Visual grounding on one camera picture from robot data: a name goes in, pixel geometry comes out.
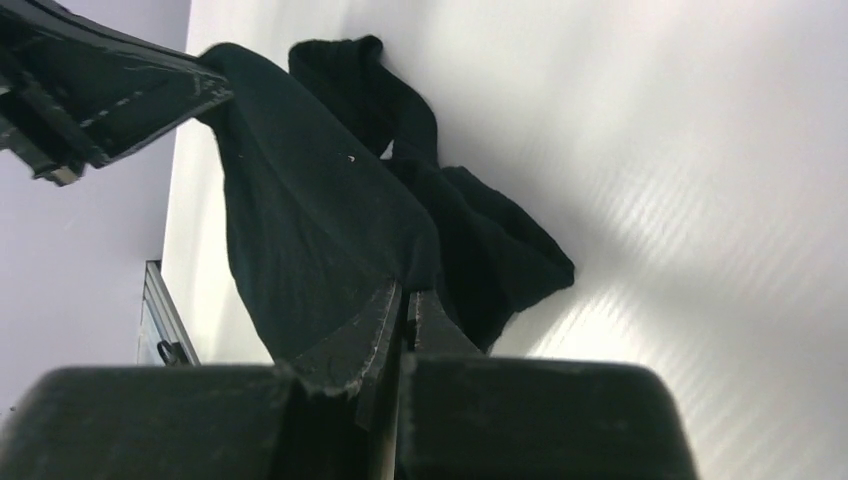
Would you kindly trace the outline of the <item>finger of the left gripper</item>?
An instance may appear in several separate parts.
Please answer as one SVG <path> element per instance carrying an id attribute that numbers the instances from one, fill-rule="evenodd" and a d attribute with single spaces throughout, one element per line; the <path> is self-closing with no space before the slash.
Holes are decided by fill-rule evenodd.
<path id="1" fill-rule="evenodd" d="M 34 179 L 70 185 L 232 95 L 198 58 L 55 1 L 1 4 L 1 147 Z"/>

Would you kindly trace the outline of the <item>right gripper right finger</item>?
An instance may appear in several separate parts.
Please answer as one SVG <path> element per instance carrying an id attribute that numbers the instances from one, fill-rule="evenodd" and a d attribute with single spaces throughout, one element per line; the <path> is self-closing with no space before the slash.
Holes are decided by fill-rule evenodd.
<path id="1" fill-rule="evenodd" d="M 489 357 L 433 292 L 409 299 L 404 479 L 694 479 L 675 401 L 632 364 Z"/>

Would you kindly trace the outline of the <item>black t shirt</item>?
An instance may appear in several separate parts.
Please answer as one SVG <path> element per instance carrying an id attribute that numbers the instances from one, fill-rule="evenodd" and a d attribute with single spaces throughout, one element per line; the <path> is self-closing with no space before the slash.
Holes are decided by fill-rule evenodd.
<path id="1" fill-rule="evenodd" d="M 286 68 L 232 43 L 200 58 L 233 91 L 202 122 L 224 173 L 230 270 L 275 360 L 306 352 L 388 282 L 436 291 L 482 350 L 574 282 L 524 209 L 440 165 L 433 111 L 382 50 L 365 36 L 298 43 Z"/>

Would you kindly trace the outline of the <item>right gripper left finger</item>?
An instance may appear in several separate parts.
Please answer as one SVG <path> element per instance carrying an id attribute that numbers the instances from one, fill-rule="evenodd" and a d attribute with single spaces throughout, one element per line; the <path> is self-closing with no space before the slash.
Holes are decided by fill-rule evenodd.
<path id="1" fill-rule="evenodd" d="M 390 479 L 403 293 L 293 364 L 62 368 L 1 435 L 5 479 Z"/>

